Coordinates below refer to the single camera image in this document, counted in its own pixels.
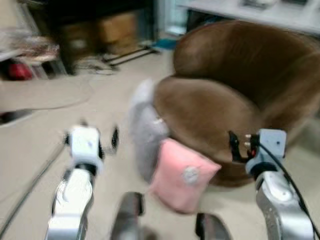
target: brown velvet chair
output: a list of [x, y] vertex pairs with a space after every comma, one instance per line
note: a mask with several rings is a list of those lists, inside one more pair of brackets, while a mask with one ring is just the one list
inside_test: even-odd
[[172, 138], [222, 165], [213, 184], [250, 182], [244, 164], [231, 162], [228, 130], [243, 144], [259, 128], [282, 129], [290, 147], [319, 108], [320, 49], [289, 31], [242, 21], [202, 26], [178, 42], [173, 66], [154, 107]]

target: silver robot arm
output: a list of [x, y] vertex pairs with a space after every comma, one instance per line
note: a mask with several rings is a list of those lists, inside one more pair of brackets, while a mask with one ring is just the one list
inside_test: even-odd
[[[93, 203], [96, 176], [102, 171], [104, 152], [99, 131], [75, 126], [67, 136], [72, 157], [71, 168], [57, 187], [45, 240], [84, 240], [87, 213]], [[112, 136], [112, 149], [118, 144], [118, 129]]]
[[246, 146], [252, 150], [253, 158], [246, 163], [246, 171], [256, 180], [256, 202], [265, 218], [268, 239], [314, 240], [309, 214], [302, 208], [297, 192], [269, 154], [283, 161], [286, 133], [261, 129], [257, 135], [247, 137], [249, 142]]

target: cardboard box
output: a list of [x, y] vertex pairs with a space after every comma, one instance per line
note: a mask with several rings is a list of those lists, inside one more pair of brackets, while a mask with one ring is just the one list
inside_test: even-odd
[[63, 27], [63, 37], [73, 61], [95, 54], [95, 38], [91, 32], [92, 29], [92, 24], [89, 22]]
[[137, 21], [134, 13], [123, 13], [104, 19], [99, 24], [100, 37], [107, 51], [124, 55], [138, 49]]

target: beige carpet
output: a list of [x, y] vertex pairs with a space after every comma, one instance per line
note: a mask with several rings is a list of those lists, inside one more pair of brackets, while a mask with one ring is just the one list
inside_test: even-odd
[[94, 75], [66, 76], [54, 80], [2, 81], [0, 111], [57, 109], [84, 103], [93, 95]]
[[[85, 117], [100, 129], [105, 146], [110, 142], [114, 123], [118, 123], [120, 128], [118, 153], [105, 159], [104, 172], [97, 178], [94, 205], [88, 216], [86, 239], [107, 240], [123, 193], [144, 193], [148, 188], [137, 174], [133, 146], [128, 135], [126, 121], [129, 99], [141, 81], [147, 78], [159, 81], [171, 72], [171, 54], [165, 52], [128, 62], [113, 76], [91, 76], [83, 81], [57, 79], [50, 83], [37, 82], [34, 88], [31, 82], [7, 85], [6, 95], [12, 99], [9, 103], [14, 102], [13, 106], [22, 108], [57, 106], [85, 99], [91, 91], [93, 95], [82, 104], [38, 111], [19, 124], [0, 128], [0, 223], [15, 204], [22, 187], [46, 161], [63, 131]], [[65, 151], [30, 195], [5, 240], [44, 239], [52, 197], [69, 160], [68, 151]], [[296, 147], [287, 154], [285, 165], [305, 196], [314, 221], [320, 226], [320, 157]], [[154, 230], [157, 239], [197, 239], [194, 234], [194, 215], [172, 213], [148, 195], [145, 208], [146, 214], [141, 223]], [[238, 189], [209, 187], [201, 201], [201, 210], [219, 214], [235, 240], [267, 239], [264, 218], [255, 203], [254, 185]]]

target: pillow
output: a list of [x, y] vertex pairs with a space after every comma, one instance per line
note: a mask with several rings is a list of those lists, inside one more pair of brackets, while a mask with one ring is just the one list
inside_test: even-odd
[[167, 138], [161, 143], [149, 191], [175, 212], [192, 214], [220, 168], [200, 153]]
[[150, 183], [157, 165], [160, 144], [168, 137], [169, 130], [151, 105], [141, 109], [131, 127], [138, 171]]
[[144, 80], [135, 90], [129, 107], [129, 130], [133, 134], [137, 118], [145, 106], [152, 105], [155, 85], [151, 79]]

